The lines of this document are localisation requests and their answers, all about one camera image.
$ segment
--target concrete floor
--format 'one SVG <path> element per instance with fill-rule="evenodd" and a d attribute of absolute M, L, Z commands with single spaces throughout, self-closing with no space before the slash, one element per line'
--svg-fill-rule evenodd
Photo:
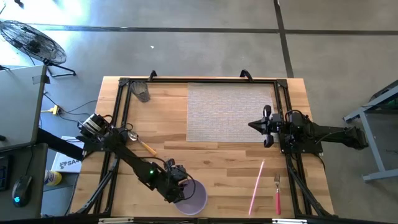
<path fill-rule="evenodd" d="M 277 28 L 272 0 L 25 0 L 24 10 L 12 2 L 0 19 L 80 26 Z M 398 29 L 398 2 L 393 0 L 280 0 L 280 6 L 286 29 Z M 65 109 L 97 99 L 105 75 L 149 75 L 156 70 L 158 75 L 236 77 L 245 68 L 254 77 L 286 77 L 278 34 L 45 33 L 65 49 L 64 66 L 78 74 L 51 78 L 46 86 Z M 294 76 L 304 78 L 319 124 L 345 125 L 344 115 L 398 77 L 398 36 L 288 35 L 287 43 Z M 32 65 L 7 42 L 0 42 L 0 49 L 1 65 Z M 44 99 L 43 109 L 51 106 Z M 93 103 L 80 111 L 92 113 L 94 108 Z M 42 121 L 43 128 L 57 136 L 78 134 L 73 122 L 49 114 L 43 114 Z M 322 144 L 336 214 L 397 222 L 398 179 L 362 181 L 362 174 L 377 171 L 370 149 Z M 47 167 L 54 155 L 49 152 Z M 73 184 L 74 178 L 66 177 L 63 186 Z M 71 187 L 45 192 L 42 213 L 63 215 L 71 192 Z"/>

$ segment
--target wooden tabletop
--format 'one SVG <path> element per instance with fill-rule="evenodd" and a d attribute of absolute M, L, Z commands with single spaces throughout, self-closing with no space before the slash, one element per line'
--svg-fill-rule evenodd
<path fill-rule="evenodd" d="M 113 113 L 119 79 L 120 77 L 104 77 L 96 113 L 101 115 Z M 288 78 L 287 81 L 292 108 L 311 117 L 303 79 Z M 141 103 L 136 97 L 131 97 L 127 121 L 134 125 L 134 130 L 141 139 L 158 152 L 158 157 L 174 158 L 176 164 L 184 165 L 193 178 L 205 185 L 208 201 L 205 209 L 197 217 L 249 217 L 249 205 L 263 159 L 265 166 L 251 217 L 277 217 L 274 206 L 275 173 L 281 176 L 281 217 L 293 217 L 285 157 L 279 152 L 277 143 L 266 149 L 262 143 L 186 142 L 187 85 L 187 83 L 148 83 L 150 101 Z M 127 88 L 124 88 L 118 124 L 121 122 L 126 92 Z M 138 156 L 150 156 L 149 152 L 137 142 L 128 141 L 127 146 Z M 103 157 L 103 152 L 96 152 L 83 161 L 72 202 L 72 212 L 81 208 L 96 189 Z M 333 213 L 322 163 L 317 157 L 304 154 L 303 164 L 308 188 L 323 207 Z M 108 188 L 105 192 L 102 209 Z M 299 190 L 298 196 L 300 208 L 303 210 L 302 194 Z M 165 202 L 158 192 L 152 192 L 140 183 L 132 169 L 121 161 L 112 216 L 184 217 L 185 215 L 180 213 L 173 203 Z"/>

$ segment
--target purple bowl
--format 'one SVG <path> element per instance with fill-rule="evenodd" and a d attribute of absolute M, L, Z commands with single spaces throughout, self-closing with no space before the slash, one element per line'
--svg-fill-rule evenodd
<path fill-rule="evenodd" d="M 184 196 L 189 197 L 192 195 L 193 181 L 195 181 L 196 185 L 193 196 L 190 199 L 175 203 L 176 208 L 186 215 L 196 215 L 205 208 L 207 203 L 206 188 L 197 180 L 186 180 L 183 182 L 183 184 L 186 185 L 183 191 Z"/>

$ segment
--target metal spoon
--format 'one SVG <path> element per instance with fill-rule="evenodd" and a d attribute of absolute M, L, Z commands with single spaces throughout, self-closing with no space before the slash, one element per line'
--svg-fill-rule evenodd
<path fill-rule="evenodd" d="M 141 141 L 138 138 L 138 134 L 135 133 L 134 131 L 128 131 L 127 135 L 132 141 L 139 141 L 152 155 L 156 156 L 157 152 L 153 150 L 151 147 L 149 147 L 147 144 L 145 144 L 143 141 Z"/>

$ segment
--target gray mat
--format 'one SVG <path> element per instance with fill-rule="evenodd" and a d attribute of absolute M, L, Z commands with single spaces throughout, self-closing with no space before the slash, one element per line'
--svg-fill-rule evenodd
<path fill-rule="evenodd" d="M 271 90 L 267 84 L 189 83 L 187 141 L 263 142 L 248 122 L 272 105 Z"/>

